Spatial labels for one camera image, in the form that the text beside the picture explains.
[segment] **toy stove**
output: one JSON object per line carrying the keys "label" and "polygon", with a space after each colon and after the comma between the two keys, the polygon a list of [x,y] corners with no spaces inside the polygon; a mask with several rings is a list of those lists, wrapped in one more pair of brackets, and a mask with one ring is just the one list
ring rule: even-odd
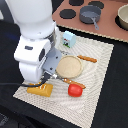
{"label": "toy stove", "polygon": [[[123,42],[128,42],[128,32],[121,28],[118,18],[118,9],[128,3],[116,2],[116,1],[102,1],[101,16],[97,22],[99,30],[95,30],[94,24],[85,24],[79,20],[80,9],[83,6],[87,6],[91,0],[84,0],[84,4],[80,6],[72,6],[69,4],[69,0],[64,0],[62,4],[53,14],[53,20],[56,21],[58,26],[70,28],[73,30],[90,33],[110,39],[115,39]],[[60,17],[60,12],[64,9],[73,10],[74,17],[65,19]]]}

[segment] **cloth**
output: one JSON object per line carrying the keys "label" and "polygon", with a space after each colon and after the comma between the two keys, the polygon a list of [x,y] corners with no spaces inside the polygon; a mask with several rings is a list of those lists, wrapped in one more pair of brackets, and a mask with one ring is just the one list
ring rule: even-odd
{"label": "cloth", "polygon": [[77,36],[75,45],[68,48],[63,46],[62,39],[63,33],[61,33],[59,50],[70,52],[74,56],[85,55],[97,59],[97,63],[81,60],[83,72],[78,77],[71,79],[86,86],[82,96],[77,98],[68,96],[69,84],[60,80],[49,79],[46,83],[53,85],[52,94],[49,98],[27,93],[27,89],[24,87],[20,87],[15,92],[14,97],[77,126],[90,128],[113,45]]}

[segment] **yellow object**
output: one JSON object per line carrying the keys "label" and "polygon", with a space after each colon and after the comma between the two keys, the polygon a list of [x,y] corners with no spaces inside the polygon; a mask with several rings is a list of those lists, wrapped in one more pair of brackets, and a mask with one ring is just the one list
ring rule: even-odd
{"label": "yellow object", "polygon": [[32,94],[36,94],[36,95],[40,95],[40,96],[46,96],[46,97],[50,97],[51,93],[52,93],[52,89],[53,89],[53,85],[52,84],[42,84],[39,87],[28,87],[27,88],[27,92],[28,93],[32,93]]}

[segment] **blue object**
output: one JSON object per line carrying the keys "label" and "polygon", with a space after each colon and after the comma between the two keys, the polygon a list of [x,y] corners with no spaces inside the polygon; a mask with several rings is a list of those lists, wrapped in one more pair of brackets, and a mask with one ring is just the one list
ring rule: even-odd
{"label": "blue object", "polygon": [[71,48],[75,43],[76,43],[76,35],[69,31],[65,31],[63,34],[63,45]]}

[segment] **pot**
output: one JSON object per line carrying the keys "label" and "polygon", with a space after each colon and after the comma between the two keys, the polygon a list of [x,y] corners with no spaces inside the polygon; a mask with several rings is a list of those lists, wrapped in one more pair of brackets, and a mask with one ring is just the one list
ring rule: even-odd
{"label": "pot", "polygon": [[99,21],[101,15],[101,9],[97,6],[88,5],[80,9],[79,18],[82,22],[87,24],[94,23],[95,29],[99,30],[99,26],[96,22]]}

